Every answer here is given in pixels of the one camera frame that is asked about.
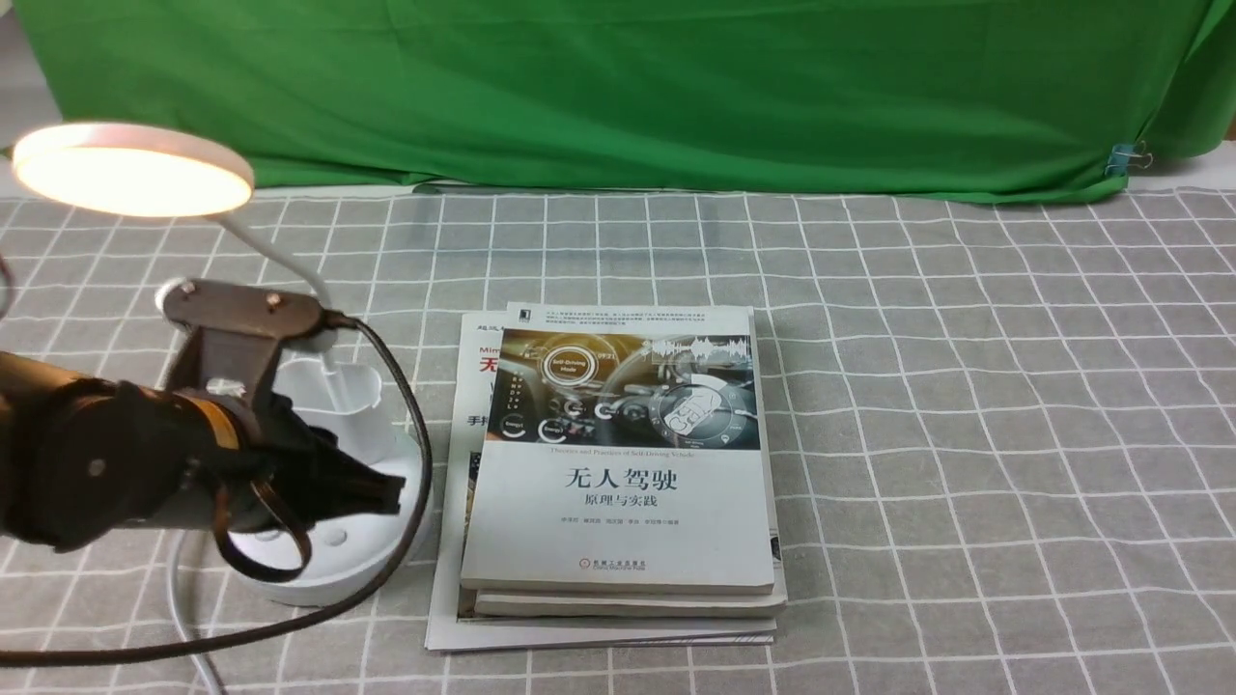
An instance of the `green cloth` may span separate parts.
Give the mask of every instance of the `green cloth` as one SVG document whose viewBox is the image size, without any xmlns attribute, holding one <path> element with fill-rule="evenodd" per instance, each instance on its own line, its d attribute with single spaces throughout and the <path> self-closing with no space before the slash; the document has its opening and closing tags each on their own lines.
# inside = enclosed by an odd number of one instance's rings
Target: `green cloth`
<svg viewBox="0 0 1236 695">
<path fill-rule="evenodd" d="M 1117 145 L 1217 143 L 1236 111 L 1232 1 L 15 5 L 66 119 L 216 139 L 263 187 L 1042 203 L 1121 190 Z"/>
</svg>

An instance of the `white lamp base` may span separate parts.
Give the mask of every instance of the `white lamp base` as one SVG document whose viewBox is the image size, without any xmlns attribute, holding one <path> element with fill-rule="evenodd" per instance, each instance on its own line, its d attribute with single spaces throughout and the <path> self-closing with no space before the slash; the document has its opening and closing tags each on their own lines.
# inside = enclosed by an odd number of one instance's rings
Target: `white lamp base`
<svg viewBox="0 0 1236 695">
<path fill-rule="evenodd" d="M 246 586 L 269 601 L 289 606 L 325 606 L 355 594 L 387 563 L 403 535 L 420 492 L 419 448 L 382 414 L 382 377 L 357 364 L 339 365 L 331 380 L 342 385 L 341 402 L 353 408 L 335 409 L 326 375 L 315 359 L 292 360 L 279 367 L 274 391 L 292 398 L 293 409 L 307 423 L 339 437 L 339 448 L 379 472 L 404 477 L 398 516 L 356 514 L 318 523 L 309 532 L 313 558 L 304 573 L 286 584 L 266 584 L 237 575 Z M 414 554 L 429 538 L 433 510 L 425 510 L 420 529 L 408 550 Z M 299 554 L 287 533 L 231 534 L 250 558 L 273 568 L 299 566 Z"/>
</svg>

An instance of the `lamp head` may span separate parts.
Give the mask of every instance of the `lamp head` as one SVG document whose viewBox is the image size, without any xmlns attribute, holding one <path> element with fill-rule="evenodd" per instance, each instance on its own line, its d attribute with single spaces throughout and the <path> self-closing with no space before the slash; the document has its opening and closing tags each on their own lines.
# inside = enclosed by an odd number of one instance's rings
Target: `lamp head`
<svg viewBox="0 0 1236 695">
<path fill-rule="evenodd" d="M 216 215 L 253 195 L 253 168 L 232 150 L 136 124 L 36 130 L 14 146 L 12 172 L 22 185 L 52 200 L 135 218 Z"/>
</svg>

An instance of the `white cable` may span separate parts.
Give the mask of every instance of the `white cable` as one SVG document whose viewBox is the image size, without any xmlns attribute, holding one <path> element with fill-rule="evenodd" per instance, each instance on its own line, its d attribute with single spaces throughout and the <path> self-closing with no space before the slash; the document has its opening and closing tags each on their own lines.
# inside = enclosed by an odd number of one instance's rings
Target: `white cable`
<svg viewBox="0 0 1236 695">
<path fill-rule="evenodd" d="M 172 623 L 176 625 L 176 632 L 184 642 L 188 642 L 190 637 L 189 627 L 184 622 L 183 596 L 180 596 L 180 582 L 178 580 L 180 575 L 180 552 L 184 549 L 184 540 L 188 537 L 188 531 L 177 533 L 176 542 L 172 544 L 172 554 L 167 560 L 167 574 L 164 575 L 167 605 L 172 610 Z M 224 695 L 224 685 L 219 680 L 219 674 L 215 673 L 215 667 L 210 663 L 210 658 L 205 654 L 190 654 L 189 658 L 193 659 L 193 665 L 198 668 L 198 675 L 201 676 L 201 681 L 206 684 L 206 693 L 210 695 Z"/>
<path fill-rule="evenodd" d="M 309 283 L 309 287 L 313 289 L 313 293 L 318 296 L 318 302 L 321 303 L 323 307 L 326 307 L 328 309 L 335 308 L 334 303 L 330 301 L 330 289 L 326 288 L 326 282 L 320 275 L 303 266 L 294 256 L 284 254 L 273 245 L 258 239 L 240 220 L 229 214 L 210 215 L 206 219 L 226 229 L 229 234 L 248 245 L 250 249 L 288 268 L 295 273 L 297 277 Z"/>
<path fill-rule="evenodd" d="M 305 267 L 295 258 L 295 256 L 284 254 L 283 251 L 276 249 L 274 245 L 260 239 L 247 226 L 245 226 L 243 223 L 227 213 L 208 215 L 206 219 L 227 230 L 229 234 L 246 244 L 250 249 L 292 271 L 297 277 L 305 281 L 305 283 L 309 284 L 309 288 L 313 289 L 313 293 L 318 297 L 318 303 L 324 308 L 335 308 L 330 298 L 330 289 L 326 287 L 326 281 L 324 281 L 315 271 Z M 339 365 L 335 362 L 335 356 L 330 354 L 330 350 L 323 350 L 319 359 L 321 360 L 321 371 L 326 381 L 326 393 L 330 396 L 331 404 L 336 411 L 350 409 L 351 398 L 347 394 L 347 387 L 344 383 L 344 377 L 339 372 Z"/>
</svg>

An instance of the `book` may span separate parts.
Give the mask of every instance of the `book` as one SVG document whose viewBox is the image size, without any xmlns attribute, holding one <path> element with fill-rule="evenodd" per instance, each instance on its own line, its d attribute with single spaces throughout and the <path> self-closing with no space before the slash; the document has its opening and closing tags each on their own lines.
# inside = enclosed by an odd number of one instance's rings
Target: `book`
<svg viewBox="0 0 1236 695">
<path fill-rule="evenodd" d="M 772 592 L 768 596 L 675 595 L 675 594 L 550 594 L 538 591 L 470 591 L 471 608 L 488 616 L 571 617 L 775 617 L 785 610 L 789 592 L 781 565 L 781 538 L 772 493 L 772 466 L 764 453 L 764 484 L 769 505 L 769 558 L 772 563 Z"/>
<path fill-rule="evenodd" d="M 438 563 L 424 646 L 476 652 L 570 646 L 769 644 L 774 618 L 512 618 L 476 612 L 476 592 L 460 586 L 467 510 L 481 472 L 481 446 L 502 341 L 502 312 L 465 313 L 446 463 Z"/>
<path fill-rule="evenodd" d="M 512 303 L 468 590 L 769 596 L 754 312 Z"/>
</svg>

